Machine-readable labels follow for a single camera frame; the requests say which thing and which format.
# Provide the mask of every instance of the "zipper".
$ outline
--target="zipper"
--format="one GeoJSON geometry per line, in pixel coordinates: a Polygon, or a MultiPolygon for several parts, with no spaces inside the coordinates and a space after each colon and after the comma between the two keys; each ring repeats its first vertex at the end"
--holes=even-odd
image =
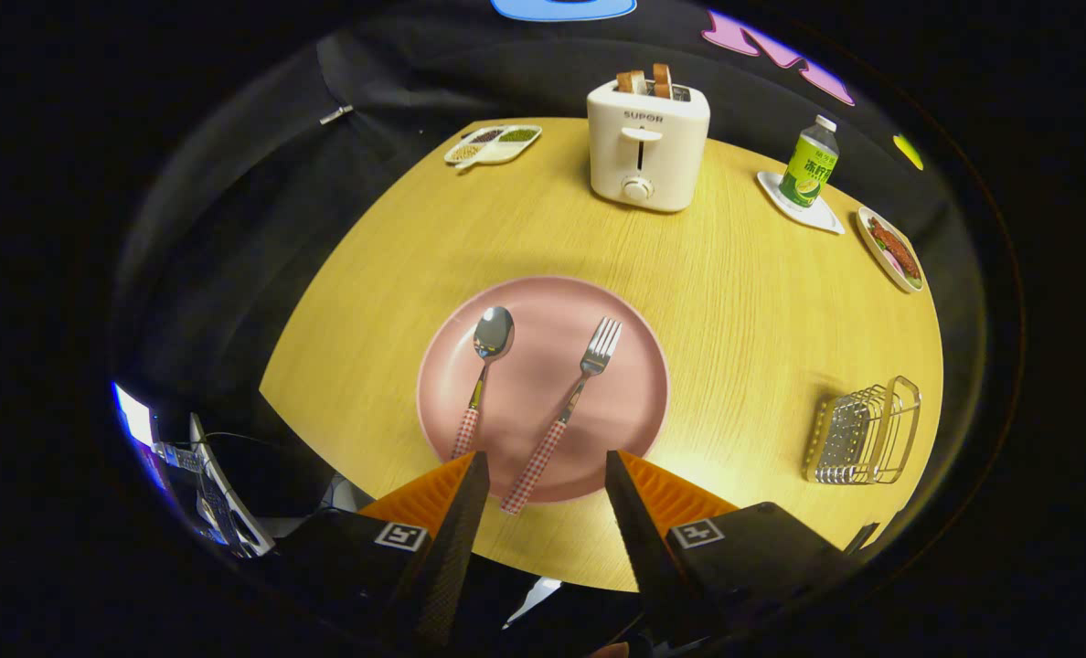
{"type": "Polygon", "coordinates": [[[330,115],[326,115],[325,117],[320,118],[320,125],[328,125],[331,122],[338,119],[339,117],[342,117],[343,115],[346,115],[346,113],[350,112],[352,112],[352,105],[341,105],[339,107],[336,107],[334,112],[330,113],[330,115]]]}

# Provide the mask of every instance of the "spoon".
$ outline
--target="spoon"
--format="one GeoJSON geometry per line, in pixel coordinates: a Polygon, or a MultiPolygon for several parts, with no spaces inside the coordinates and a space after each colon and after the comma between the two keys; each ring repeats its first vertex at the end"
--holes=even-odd
{"type": "Polygon", "coordinates": [[[477,376],[477,383],[473,384],[471,404],[463,416],[463,423],[458,428],[458,436],[454,439],[454,451],[450,455],[451,459],[457,459],[460,455],[473,450],[477,407],[479,407],[479,403],[482,400],[482,387],[485,384],[485,374],[490,370],[490,364],[498,360],[510,351],[510,344],[514,342],[515,320],[510,317],[510,312],[502,308],[501,305],[485,308],[482,319],[473,328],[473,351],[482,358],[482,374],[477,376]]]}

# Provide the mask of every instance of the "wire rack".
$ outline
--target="wire rack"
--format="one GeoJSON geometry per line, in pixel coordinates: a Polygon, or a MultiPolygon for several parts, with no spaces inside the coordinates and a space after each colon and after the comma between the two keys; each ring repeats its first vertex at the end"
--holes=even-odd
{"type": "Polygon", "coordinates": [[[907,378],[828,401],[816,417],[803,474],[824,484],[891,484],[905,470],[921,415],[907,378]]]}

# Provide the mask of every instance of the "yellow table surface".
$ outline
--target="yellow table surface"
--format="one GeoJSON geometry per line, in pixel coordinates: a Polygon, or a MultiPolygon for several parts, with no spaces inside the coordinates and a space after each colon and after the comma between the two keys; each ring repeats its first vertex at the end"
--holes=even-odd
{"type": "MultiPolygon", "coordinates": [[[[665,350],[672,390],[653,464],[740,507],[773,501],[839,548],[904,507],[936,434],[940,337],[927,287],[900,291],[866,249],[851,219],[859,201],[823,190],[844,236],[795,224],[755,180],[783,163],[708,141],[693,204],[655,213],[591,191],[585,119],[477,122],[456,137],[343,237],[263,375],[268,403],[336,470],[379,497],[438,467],[414,395],[430,339],[485,288],[565,275],[617,292],[665,350]],[[543,135],[509,163],[465,174],[443,163],[456,137],[496,124],[538,124],[543,135]],[[820,400],[895,375],[923,396],[898,482],[807,482],[820,400]]],[[[497,504],[488,497],[477,554],[635,592],[605,491],[518,517],[497,504]]]]}

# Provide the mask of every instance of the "toaster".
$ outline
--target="toaster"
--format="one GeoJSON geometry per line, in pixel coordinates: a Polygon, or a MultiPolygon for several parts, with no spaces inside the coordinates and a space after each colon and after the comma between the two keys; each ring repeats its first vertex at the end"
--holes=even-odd
{"type": "Polygon", "coordinates": [[[709,101],[674,84],[672,99],[617,91],[617,80],[588,96],[592,190],[656,211],[689,207],[709,132],[709,101]]]}

